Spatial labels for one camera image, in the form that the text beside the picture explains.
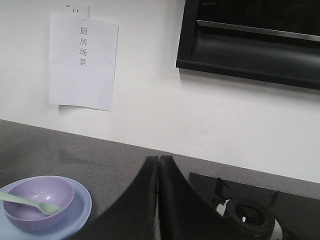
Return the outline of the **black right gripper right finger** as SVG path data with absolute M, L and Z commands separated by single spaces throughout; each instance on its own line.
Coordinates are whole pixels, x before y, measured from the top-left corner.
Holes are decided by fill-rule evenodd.
M 193 190 L 172 156 L 159 159 L 158 210 L 162 240 L 239 240 Z

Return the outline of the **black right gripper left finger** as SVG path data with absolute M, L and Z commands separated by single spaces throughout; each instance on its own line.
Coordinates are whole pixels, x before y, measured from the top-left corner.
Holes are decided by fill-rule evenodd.
M 126 191 L 88 228 L 87 240 L 153 240 L 159 157 L 148 156 Z

